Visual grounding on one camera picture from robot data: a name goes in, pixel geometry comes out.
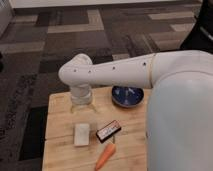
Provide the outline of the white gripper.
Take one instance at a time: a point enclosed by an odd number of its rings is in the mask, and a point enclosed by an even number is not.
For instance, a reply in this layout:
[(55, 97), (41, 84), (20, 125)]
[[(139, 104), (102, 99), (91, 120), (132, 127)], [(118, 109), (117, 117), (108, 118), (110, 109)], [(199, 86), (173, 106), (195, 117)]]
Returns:
[[(71, 92), (71, 98), (73, 100), (90, 101), (92, 97), (91, 86), (89, 84), (72, 86), (70, 88), (70, 92)], [(93, 110), (95, 113), (98, 112), (92, 101), (86, 104), (86, 106), (89, 109)], [(74, 101), (71, 101), (70, 112), (72, 114), (75, 114), (79, 110), (79, 108), (80, 108), (79, 104), (75, 103)]]

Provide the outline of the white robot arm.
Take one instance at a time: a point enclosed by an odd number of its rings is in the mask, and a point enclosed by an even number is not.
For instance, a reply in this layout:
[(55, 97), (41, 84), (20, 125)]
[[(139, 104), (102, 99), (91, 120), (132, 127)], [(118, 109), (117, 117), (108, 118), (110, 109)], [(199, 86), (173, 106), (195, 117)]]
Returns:
[(78, 54), (58, 75), (73, 89), (88, 84), (149, 89), (148, 171), (213, 171), (213, 54), (170, 51), (101, 64)]

